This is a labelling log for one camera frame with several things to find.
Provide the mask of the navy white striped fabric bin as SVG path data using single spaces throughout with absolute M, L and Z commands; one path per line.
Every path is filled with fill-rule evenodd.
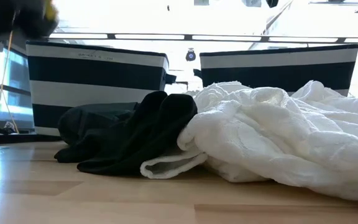
M 208 52 L 200 54 L 201 68 L 193 72 L 204 87 L 237 81 L 251 88 L 270 86 L 293 93 L 313 80 L 346 96 L 357 54 L 357 44 Z

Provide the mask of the black ceiling rail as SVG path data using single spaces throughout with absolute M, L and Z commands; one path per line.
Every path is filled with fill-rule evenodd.
M 358 44 L 358 37 L 293 37 L 271 35 L 206 35 L 206 34 L 130 34 L 130 33 L 78 33 L 55 32 L 49 39 L 62 40 L 156 40 L 156 41 L 209 41 L 256 42 L 289 44 Z

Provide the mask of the black garment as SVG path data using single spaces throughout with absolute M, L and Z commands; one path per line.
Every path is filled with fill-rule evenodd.
M 89 129 L 54 158 L 59 163 L 77 164 L 80 172 L 138 175 L 143 162 L 177 145 L 179 133 L 197 112 L 190 95 L 154 91 L 144 97 L 130 118 L 108 128 Z

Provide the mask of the blue window panel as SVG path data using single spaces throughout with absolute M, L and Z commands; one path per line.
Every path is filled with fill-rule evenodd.
M 34 129 L 32 102 L 29 95 L 7 90 L 7 87 L 30 91 L 27 59 L 13 51 L 0 52 L 0 121 L 14 120 L 19 130 Z

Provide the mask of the black aluminium table frame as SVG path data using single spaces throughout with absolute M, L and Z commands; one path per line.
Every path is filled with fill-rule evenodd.
M 0 134 L 0 144 L 14 144 L 22 142 L 50 142 L 50 141 L 61 141 L 59 136 L 46 136 L 38 134 Z

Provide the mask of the small grey cloth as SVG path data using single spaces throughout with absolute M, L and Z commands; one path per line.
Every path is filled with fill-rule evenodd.
M 3 130 L 7 132 L 8 134 L 16 133 L 16 127 L 12 122 L 6 121 Z

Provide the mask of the large crinkled white garment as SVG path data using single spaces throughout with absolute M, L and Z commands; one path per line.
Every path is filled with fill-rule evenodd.
M 169 179 L 198 165 L 229 182 L 272 179 L 358 200 L 358 98 L 309 81 L 293 94 L 239 82 L 191 91 L 198 113 L 176 147 L 140 167 Z

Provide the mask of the navy white striped lettered bin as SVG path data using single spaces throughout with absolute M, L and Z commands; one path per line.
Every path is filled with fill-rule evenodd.
M 58 136 L 70 108 L 140 102 L 167 84 L 166 54 L 56 42 L 26 43 L 35 132 Z

